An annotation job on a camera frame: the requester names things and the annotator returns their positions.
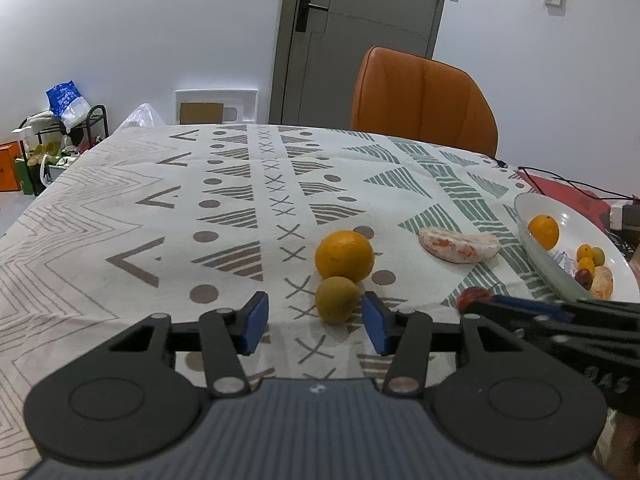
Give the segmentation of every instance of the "white plastic bag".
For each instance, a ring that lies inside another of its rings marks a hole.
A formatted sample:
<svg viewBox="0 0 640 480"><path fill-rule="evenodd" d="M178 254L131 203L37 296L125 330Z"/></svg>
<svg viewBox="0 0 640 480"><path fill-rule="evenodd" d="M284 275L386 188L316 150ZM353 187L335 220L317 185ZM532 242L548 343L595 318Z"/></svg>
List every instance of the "white plastic bag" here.
<svg viewBox="0 0 640 480"><path fill-rule="evenodd" d="M149 103L142 103L138 108L133 110L129 117L124 119L122 124L116 128L113 135L119 133L125 128L137 128L142 126L148 128L152 126L165 126L165 122L162 117L156 112L156 110Z"/></svg>
<svg viewBox="0 0 640 480"><path fill-rule="evenodd" d="M65 125L66 131L70 132L71 128L78 126L84 121L91 107L86 99L82 96L76 97L71 104L62 112L60 120Z"/></svg>
<svg viewBox="0 0 640 480"><path fill-rule="evenodd" d="M40 181L44 187L49 187L51 183L60 176L60 173L66 170L69 166L71 166L76 160L78 160L77 156L63 156L60 158L58 163L55 166L49 165L49 178L46 177L46 165L48 158L55 158L52 155L44 155L42 157L42 162L40 163Z"/></svg>

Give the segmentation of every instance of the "gray door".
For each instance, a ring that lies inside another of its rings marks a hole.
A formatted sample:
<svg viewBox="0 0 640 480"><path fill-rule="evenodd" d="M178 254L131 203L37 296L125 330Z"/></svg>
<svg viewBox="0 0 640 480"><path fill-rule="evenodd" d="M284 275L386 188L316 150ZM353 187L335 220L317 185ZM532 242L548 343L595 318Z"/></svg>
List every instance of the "gray door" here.
<svg viewBox="0 0 640 480"><path fill-rule="evenodd" d="M328 10L309 8L302 32L300 0L296 4L282 123L346 129L366 51L386 46L425 56L438 0L310 2Z"/></svg>

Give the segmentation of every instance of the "table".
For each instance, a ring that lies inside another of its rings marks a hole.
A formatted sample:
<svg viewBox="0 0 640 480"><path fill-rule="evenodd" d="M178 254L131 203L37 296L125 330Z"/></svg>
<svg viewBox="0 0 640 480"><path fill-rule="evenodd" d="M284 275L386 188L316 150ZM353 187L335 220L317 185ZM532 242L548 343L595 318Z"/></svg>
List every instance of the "table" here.
<svg viewBox="0 0 640 480"><path fill-rule="evenodd" d="M516 238L513 199L530 187L491 158L412 140L297 126L123 130L85 153L0 240L0 475L38 455L21 417L32 384L153 312L196 320L270 296L252 384L270 376L381 381L360 312L329 327L314 309L319 241L355 230L376 252L362 282L391 308L457 320L461 290L549 299ZM427 254L417 230L488 232L477 265ZM434 354L429 381L453 367ZM199 354L177 369L204 385Z"/></svg>

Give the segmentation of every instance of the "orange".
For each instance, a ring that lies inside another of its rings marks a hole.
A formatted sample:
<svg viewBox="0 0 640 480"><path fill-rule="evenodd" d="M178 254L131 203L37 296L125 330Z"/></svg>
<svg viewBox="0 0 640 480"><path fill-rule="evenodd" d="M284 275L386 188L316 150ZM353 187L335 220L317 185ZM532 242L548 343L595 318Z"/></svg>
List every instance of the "orange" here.
<svg viewBox="0 0 640 480"><path fill-rule="evenodd" d="M325 280L342 276L357 283L369 275L373 261L371 244L354 231L331 233L316 249L316 269Z"/></svg>
<svg viewBox="0 0 640 480"><path fill-rule="evenodd" d="M591 258L588 258L585 256L584 258L581 258L580 261L578 262L578 270L582 270L582 269L587 269L593 276L593 274L596 271L596 264L593 263L593 260Z"/></svg>
<svg viewBox="0 0 640 480"><path fill-rule="evenodd" d="M560 237L558 222L549 215L538 215L529 222L529 232L545 248L545 251L553 249Z"/></svg>
<svg viewBox="0 0 640 480"><path fill-rule="evenodd" d="M582 244L578 247L578 250L575 251L575 259L579 262L583 258L590 258L593 260L593 248L589 244Z"/></svg>

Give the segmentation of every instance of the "tangerine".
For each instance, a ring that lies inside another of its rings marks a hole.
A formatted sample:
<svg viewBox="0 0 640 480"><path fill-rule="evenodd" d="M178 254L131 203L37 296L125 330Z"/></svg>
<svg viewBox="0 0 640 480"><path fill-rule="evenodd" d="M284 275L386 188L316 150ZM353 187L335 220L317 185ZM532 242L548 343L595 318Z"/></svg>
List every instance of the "tangerine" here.
<svg viewBox="0 0 640 480"><path fill-rule="evenodd" d="M593 263L593 260L591 258L588 258L587 256L585 256L584 258L581 258L580 261L578 262L578 270L583 270L583 269L587 269L593 276L594 273L596 272L596 264Z"/></svg>
<svg viewBox="0 0 640 480"><path fill-rule="evenodd" d="M529 222L529 232L544 247L545 251L553 249L560 237L558 222L549 215L536 216Z"/></svg>
<svg viewBox="0 0 640 480"><path fill-rule="evenodd" d="M578 247L578 250L575 251L576 261L579 262L583 258L590 258L591 260L594 260L593 248L589 244L582 244L580 247Z"/></svg>

